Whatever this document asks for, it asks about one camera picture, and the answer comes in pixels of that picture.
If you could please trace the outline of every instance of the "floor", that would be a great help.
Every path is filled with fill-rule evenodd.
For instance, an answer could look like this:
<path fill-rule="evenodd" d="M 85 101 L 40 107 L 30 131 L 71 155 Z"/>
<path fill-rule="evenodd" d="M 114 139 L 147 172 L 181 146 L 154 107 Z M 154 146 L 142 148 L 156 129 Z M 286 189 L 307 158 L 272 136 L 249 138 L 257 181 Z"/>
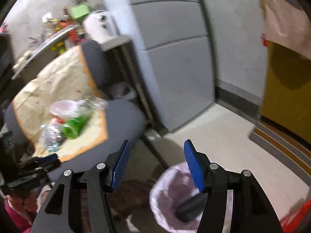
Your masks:
<path fill-rule="evenodd" d="M 184 161 L 183 143 L 191 139 L 205 153 L 230 171 L 249 169 L 267 194 L 279 219 L 299 206 L 309 187 L 291 170 L 248 139 L 253 124 L 228 109 L 214 104 L 183 128 L 161 138 L 155 131 L 146 136 L 172 166 Z"/>

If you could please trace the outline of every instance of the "white wall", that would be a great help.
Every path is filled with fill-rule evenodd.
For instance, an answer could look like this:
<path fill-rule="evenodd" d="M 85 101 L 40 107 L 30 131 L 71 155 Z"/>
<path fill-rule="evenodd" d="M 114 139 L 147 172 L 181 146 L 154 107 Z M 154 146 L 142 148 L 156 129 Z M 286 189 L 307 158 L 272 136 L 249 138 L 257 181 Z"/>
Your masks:
<path fill-rule="evenodd" d="M 205 0 L 217 52 L 218 85 L 260 104 L 266 76 L 259 0 Z"/>
<path fill-rule="evenodd" d="M 103 0 L 88 0 L 91 7 L 102 9 Z M 27 49 L 28 37 L 37 38 L 42 33 L 41 17 L 52 12 L 54 17 L 61 17 L 63 6 L 73 6 L 72 0 L 18 0 L 9 12 L 5 22 L 11 34 L 15 58 Z"/>

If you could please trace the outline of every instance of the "pink trash bag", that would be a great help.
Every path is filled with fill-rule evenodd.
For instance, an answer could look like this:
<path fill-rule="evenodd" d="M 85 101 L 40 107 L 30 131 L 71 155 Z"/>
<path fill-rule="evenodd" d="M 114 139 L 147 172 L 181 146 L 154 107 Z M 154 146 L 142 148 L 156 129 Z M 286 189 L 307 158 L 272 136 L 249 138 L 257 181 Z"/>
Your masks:
<path fill-rule="evenodd" d="M 196 233 L 202 213 L 183 223 L 175 217 L 175 210 L 199 193 L 194 186 L 187 162 L 167 169 L 150 191 L 149 204 L 157 223 L 171 233 Z M 228 190 L 223 233 L 229 233 L 232 217 L 233 191 Z"/>

